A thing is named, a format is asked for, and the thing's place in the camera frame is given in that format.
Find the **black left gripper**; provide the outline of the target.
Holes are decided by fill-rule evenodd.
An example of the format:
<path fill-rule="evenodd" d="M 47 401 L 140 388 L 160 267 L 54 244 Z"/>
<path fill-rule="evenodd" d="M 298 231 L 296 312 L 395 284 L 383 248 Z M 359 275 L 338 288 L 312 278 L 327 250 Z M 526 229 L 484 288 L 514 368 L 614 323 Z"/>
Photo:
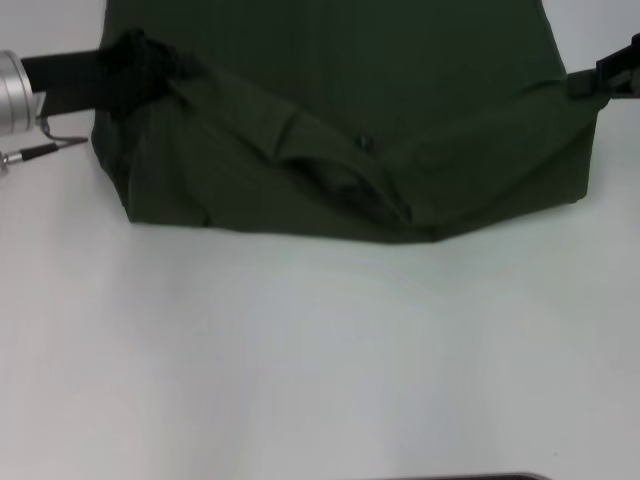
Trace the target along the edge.
<path fill-rule="evenodd" d="M 43 94 L 40 115 L 51 117 L 96 110 L 126 115 L 165 93 L 165 78 L 154 71 L 144 48 L 105 49 L 23 58 L 33 93 Z M 191 80 L 201 64 L 189 54 L 173 52 L 167 76 Z"/>

